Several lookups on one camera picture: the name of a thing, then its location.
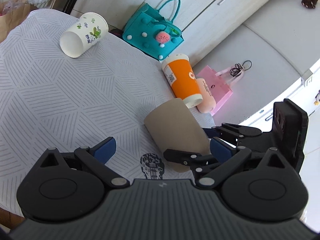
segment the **white blanket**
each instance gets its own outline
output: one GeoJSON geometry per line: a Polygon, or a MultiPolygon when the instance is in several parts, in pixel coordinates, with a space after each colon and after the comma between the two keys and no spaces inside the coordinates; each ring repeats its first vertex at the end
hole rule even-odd
{"type": "MultiPolygon", "coordinates": [[[[76,21],[36,10],[0,44],[0,207],[15,214],[17,188],[48,147],[73,152],[113,136],[107,166],[130,181],[145,178],[140,162],[159,153],[143,120],[174,97],[160,63],[112,34],[69,58],[59,38],[76,21]]],[[[191,112],[214,126],[210,115],[191,112]]],[[[163,179],[192,178],[162,162],[163,179]]]]}

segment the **plush toy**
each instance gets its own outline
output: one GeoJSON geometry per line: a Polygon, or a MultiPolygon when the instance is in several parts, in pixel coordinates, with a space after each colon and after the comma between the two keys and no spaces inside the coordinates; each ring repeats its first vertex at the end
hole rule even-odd
{"type": "Polygon", "coordinates": [[[320,105],[320,90],[319,90],[319,93],[316,95],[315,105],[316,106],[320,105]]]}
{"type": "Polygon", "coordinates": [[[308,9],[314,9],[316,7],[318,0],[302,0],[301,3],[303,6],[308,9]]]}

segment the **brown teddy bear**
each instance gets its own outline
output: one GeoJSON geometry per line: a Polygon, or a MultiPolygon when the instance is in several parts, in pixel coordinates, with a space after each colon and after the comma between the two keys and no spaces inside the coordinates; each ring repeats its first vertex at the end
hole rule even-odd
{"type": "Polygon", "coordinates": [[[314,9],[316,7],[318,0],[302,0],[301,3],[303,6],[308,9],[314,9]]]}

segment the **pink bag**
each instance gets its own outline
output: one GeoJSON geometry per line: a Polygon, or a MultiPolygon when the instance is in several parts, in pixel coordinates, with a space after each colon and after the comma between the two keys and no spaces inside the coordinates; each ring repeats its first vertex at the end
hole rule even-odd
{"type": "Polygon", "coordinates": [[[197,77],[201,77],[206,81],[212,96],[216,100],[217,105],[210,112],[212,116],[223,106],[223,104],[228,100],[228,98],[231,97],[231,86],[237,83],[244,76],[243,69],[236,77],[231,76],[230,70],[232,68],[233,67],[230,67],[220,72],[216,72],[209,66],[205,66],[204,69],[201,70],[200,73],[197,75],[197,77]]]}

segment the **white paper cup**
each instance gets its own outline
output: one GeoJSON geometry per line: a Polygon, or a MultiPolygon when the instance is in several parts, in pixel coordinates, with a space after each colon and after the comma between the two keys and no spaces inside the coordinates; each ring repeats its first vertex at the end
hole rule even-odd
{"type": "Polygon", "coordinates": [[[101,15],[87,12],[61,35],[60,47],[67,56],[76,58],[102,40],[108,31],[108,24],[101,15]]]}

